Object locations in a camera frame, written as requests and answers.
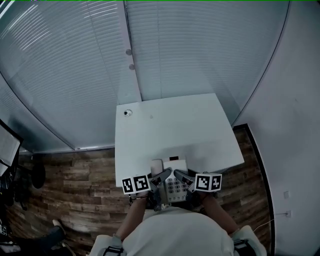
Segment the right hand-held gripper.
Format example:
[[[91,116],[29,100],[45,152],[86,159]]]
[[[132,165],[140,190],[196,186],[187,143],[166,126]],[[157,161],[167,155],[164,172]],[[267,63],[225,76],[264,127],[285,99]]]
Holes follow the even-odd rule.
[[[212,193],[221,190],[221,173],[197,173],[195,177],[189,176],[179,169],[173,171],[174,176],[188,186],[186,200],[190,201],[195,192]]]

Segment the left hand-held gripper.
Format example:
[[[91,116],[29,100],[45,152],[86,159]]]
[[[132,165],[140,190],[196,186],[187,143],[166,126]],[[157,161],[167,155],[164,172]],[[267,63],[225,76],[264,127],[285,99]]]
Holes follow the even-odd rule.
[[[124,178],[122,180],[123,193],[129,196],[130,204],[134,200],[145,197],[147,210],[160,211],[167,205],[164,182],[171,173],[172,170],[167,168],[150,178],[148,175]]]

